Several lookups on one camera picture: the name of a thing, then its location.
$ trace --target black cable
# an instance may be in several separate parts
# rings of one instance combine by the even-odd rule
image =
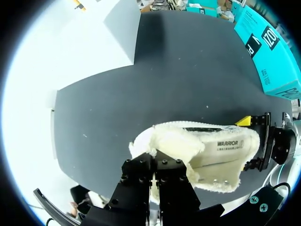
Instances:
[[[33,208],[37,208],[37,209],[40,209],[40,210],[44,210],[44,208],[42,207],[39,207],[39,206],[34,206],[34,205],[31,205],[31,204],[28,204],[30,207],[33,207]]]
[[[49,218],[49,219],[47,220],[46,226],[48,226],[48,224],[49,224],[49,222],[50,222],[51,220],[53,220],[53,218]]]
[[[290,195],[291,193],[291,186],[287,183],[287,182],[283,182],[283,183],[280,183],[280,184],[277,184],[276,186],[273,187],[273,189],[275,190],[276,188],[280,187],[280,186],[286,186],[287,189],[288,189],[288,195]]]

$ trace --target screw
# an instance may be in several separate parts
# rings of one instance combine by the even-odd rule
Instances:
[[[186,180],[186,176],[180,176],[180,181],[185,181]]]
[[[127,180],[127,175],[121,177],[121,182],[125,182]]]
[[[268,211],[268,205],[265,204],[265,203],[261,204],[260,207],[259,207],[259,211],[261,213],[264,213],[264,212]]]
[[[145,179],[146,179],[145,177],[141,177],[141,178],[139,178],[139,182],[143,184]]]
[[[257,197],[257,196],[252,196],[251,198],[250,198],[250,203],[251,204],[256,204],[256,203],[258,203],[259,202],[259,198]]]
[[[167,178],[161,178],[161,182],[162,182],[162,183],[167,182]]]

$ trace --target cardboard box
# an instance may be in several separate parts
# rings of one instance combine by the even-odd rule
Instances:
[[[227,10],[231,11],[231,9],[232,9],[232,0],[226,0],[225,6],[226,6]]]
[[[285,40],[273,26],[245,6],[234,29],[254,61],[263,91],[289,100],[300,98],[300,69]]]
[[[151,4],[149,4],[149,5],[147,5],[146,7],[142,8],[142,9],[140,10],[140,12],[142,12],[142,13],[150,12],[150,11],[151,11],[150,5],[151,5]]]

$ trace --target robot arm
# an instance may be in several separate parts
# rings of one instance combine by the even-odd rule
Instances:
[[[149,223],[149,197],[153,174],[160,196],[160,220],[164,226],[192,225],[266,225],[283,197],[267,186],[237,209],[221,217],[221,204],[200,210],[200,201],[186,177],[186,167],[158,151],[156,157],[143,153],[122,166],[122,176],[105,208],[92,206],[81,226],[144,226]],[[53,219],[61,225],[79,225],[55,208],[39,189],[35,196]],[[179,194],[185,197],[178,199]]]

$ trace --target bolt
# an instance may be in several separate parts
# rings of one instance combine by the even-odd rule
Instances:
[[[117,205],[118,204],[118,199],[113,199],[112,201],[111,201],[111,203],[113,204],[113,205]]]
[[[127,180],[127,175],[121,176],[121,182],[125,182]]]
[[[143,184],[144,181],[145,181],[145,179],[146,179],[146,177],[140,177],[140,178],[139,178],[139,182]]]
[[[185,181],[187,179],[186,176],[180,176],[180,181]]]
[[[258,203],[259,202],[259,198],[257,197],[257,196],[252,196],[251,198],[250,198],[250,203],[251,204],[256,204],[256,203]]]
[[[167,182],[167,178],[161,178],[161,182],[162,182],[162,183]]]
[[[261,204],[260,207],[259,207],[259,211],[261,213],[264,213],[264,212],[268,211],[268,205],[265,204],[265,203]]]

